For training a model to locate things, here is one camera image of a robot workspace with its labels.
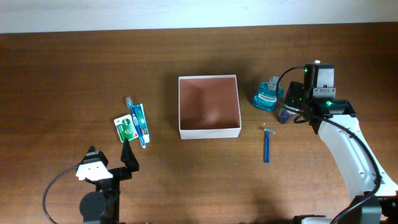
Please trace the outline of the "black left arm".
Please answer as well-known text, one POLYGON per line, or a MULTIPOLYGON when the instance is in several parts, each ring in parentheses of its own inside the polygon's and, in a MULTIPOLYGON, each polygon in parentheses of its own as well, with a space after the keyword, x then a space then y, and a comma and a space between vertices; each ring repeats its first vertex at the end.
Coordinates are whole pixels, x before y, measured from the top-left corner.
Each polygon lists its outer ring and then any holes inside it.
POLYGON ((120 182, 132 179, 132 173, 139 171, 139 163, 128 139, 123 142, 121 162, 124 163, 123 167, 108 169, 105 154, 90 146, 78 164, 78 179, 95 186, 95 190, 87 193, 80 202, 79 209, 84 223, 120 222, 120 182))

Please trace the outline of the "teal mouthwash bottle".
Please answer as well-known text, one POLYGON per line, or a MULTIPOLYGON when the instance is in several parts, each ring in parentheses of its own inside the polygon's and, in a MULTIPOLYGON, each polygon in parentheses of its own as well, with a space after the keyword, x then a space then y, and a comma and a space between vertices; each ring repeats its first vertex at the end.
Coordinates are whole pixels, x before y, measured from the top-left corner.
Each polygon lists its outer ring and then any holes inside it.
POLYGON ((278 89, 276 88, 278 80, 279 77, 274 76, 268 82, 261 82, 252 105, 261 110, 274 111, 277 104, 276 93, 281 99, 284 92, 281 86, 278 89))

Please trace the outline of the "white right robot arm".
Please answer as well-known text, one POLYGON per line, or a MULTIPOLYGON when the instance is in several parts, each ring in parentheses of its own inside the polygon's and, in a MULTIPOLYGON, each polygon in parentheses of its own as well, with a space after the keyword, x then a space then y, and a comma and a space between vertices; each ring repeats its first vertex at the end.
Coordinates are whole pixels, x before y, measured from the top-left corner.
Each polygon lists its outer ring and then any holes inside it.
POLYGON ((294 103, 281 106, 309 123, 331 152, 346 184, 350 204, 334 218, 298 215, 294 223, 397 223, 397 184, 386 174, 368 146, 356 112, 347 100, 336 99, 334 67, 302 66, 303 89, 294 103))

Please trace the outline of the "clear soap pump bottle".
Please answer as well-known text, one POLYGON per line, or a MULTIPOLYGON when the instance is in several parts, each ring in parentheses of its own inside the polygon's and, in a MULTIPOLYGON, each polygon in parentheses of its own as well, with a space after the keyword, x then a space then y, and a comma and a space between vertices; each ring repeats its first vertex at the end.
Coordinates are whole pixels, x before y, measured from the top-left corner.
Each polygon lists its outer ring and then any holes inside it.
POLYGON ((278 112, 277 121, 280 124, 286 124, 286 123, 290 122, 296 114, 297 114, 296 108, 292 108, 289 106, 280 107, 279 112, 278 112))

